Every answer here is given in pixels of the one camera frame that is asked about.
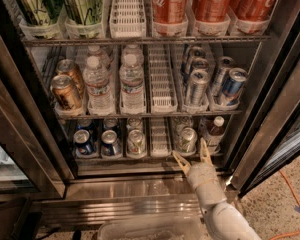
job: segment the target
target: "speckled floor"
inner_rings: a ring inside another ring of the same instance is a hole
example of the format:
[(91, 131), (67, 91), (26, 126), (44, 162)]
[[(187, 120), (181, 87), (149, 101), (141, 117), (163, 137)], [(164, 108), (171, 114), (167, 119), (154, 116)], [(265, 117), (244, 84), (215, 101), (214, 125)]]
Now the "speckled floor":
[[(282, 170), (300, 200), (300, 157)], [(279, 172), (238, 200), (236, 205), (261, 239), (300, 229), (300, 213), (295, 210), (297, 203)], [(72, 235), (73, 232), (55, 233), (45, 239), (71, 240)], [(205, 239), (211, 239), (206, 233), (204, 235)], [(97, 232), (82, 231), (81, 239), (97, 240)], [(300, 235), (284, 239), (300, 240)]]

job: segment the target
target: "refrigerator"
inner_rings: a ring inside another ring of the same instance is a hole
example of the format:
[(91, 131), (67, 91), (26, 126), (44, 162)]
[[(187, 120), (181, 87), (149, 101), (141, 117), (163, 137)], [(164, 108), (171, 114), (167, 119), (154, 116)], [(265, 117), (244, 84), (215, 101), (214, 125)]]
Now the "refrigerator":
[[(114, 0), (104, 1), (108, 17)], [(30, 197), (32, 209), (43, 213), (41, 223), (47, 228), (95, 226), (141, 215), (200, 216), (196, 196), (171, 155), (175, 148), (171, 120), (177, 117), (192, 116), (194, 128), (203, 116), (224, 117), (220, 150), (211, 158), (229, 202), (300, 155), (300, 0), (277, 0), (263, 35), (182, 37), (153, 36), (151, 2), (144, 2), (143, 37), (114, 38), (107, 29), (101, 38), (29, 40), (20, 29), (22, 17), (15, 0), (0, 0), (0, 202)], [(105, 21), (110, 25), (111, 17)], [(57, 62), (76, 59), (71, 56), (97, 44), (114, 47), (116, 73), (126, 44), (143, 47), (146, 103), (137, 115), (120, 110), (118, 95), (115, 112), (106, 116), (56, 112), (50, 84)], [(246, 69), (248, 78), (236, 109), (207, 106), (195, 113), (184, 109), (176, 81), (176, 52), (185, 44), (208, 47), (214, 61), (230, 56)], [(153, 102), (157, 87), (151, 82), (149, 61), (156, 51), (165, 54), (169, 65), (173, 110), (157, 110)], [(140, 159), (125, 152), (126, 120), (136, 116), (142, 118), (146, 133), (147, 152)], [(100, 134), (104, 118), (120, 121), (123, 157), (78, 157), (73, 143), (77, 121), (95, 120)], [(161, 148), (158, 139), (168, 155), (156, 153)], [(198, 152), (187, 160), (200, 162)]]

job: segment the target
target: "bottle cap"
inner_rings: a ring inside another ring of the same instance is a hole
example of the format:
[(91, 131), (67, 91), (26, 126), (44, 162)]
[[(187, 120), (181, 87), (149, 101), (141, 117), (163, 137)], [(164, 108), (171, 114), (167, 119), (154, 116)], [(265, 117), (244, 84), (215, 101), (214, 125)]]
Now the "bottle cap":
[(87, 59), (87, 66), (89, 68), (97, 68), (99, 66), (99, 58), (96, 56), (90, 56)]
[(97, 52), (100, 50), (100, 45), (91, 45), (91, 46), (88, 46), (88, 50), (90, 52)]
[(214, 123), (216, 126), (220, 127), (220, 126), (223, 125), (224, 119), (223, 119), (222, 116), (217, 116), (217, 117), (214, 119), (213, 123)]
[(134, 54), (127, 54), (124, 56), (124, 61), (128, 66), (133, 66), (137, 63), (137, 57)]

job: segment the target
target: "blue can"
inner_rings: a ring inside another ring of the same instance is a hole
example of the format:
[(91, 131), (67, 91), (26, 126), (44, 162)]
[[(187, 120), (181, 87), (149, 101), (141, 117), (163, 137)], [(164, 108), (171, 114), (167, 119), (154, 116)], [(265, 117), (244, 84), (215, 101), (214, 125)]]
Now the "blue can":
[(218, 98), (218, 104), (221, 106), (231, 106), (237, 104), (238, 97), (247, 78), (248, 74), (244, 69), (231, 69)]
[(101, 143), (101, 155), (103, 157), (111, 158), (122, 156), (121, 143), (114, 131), (108, 130), (102, 133)]
[(92, 138), (87, 130), (76, 131), (73, 135), (73, 141), (80, 155), (91, 155), (95, 152)]

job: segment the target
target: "gold can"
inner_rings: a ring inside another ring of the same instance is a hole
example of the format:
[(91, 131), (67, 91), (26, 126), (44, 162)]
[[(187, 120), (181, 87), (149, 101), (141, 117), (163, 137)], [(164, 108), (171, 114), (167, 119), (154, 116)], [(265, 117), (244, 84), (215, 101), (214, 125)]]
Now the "gold can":
[(75, 110), (82, 105), (78, 89), (70, 76), (55, 76), (51, 81), (51, 92), (63, 110)]
[(56, 72), (58, 75), (70, 76), (79, 91), (80, 97), (83, 98), (85, 85), (78, 64), (69, 59), (60, 60)]

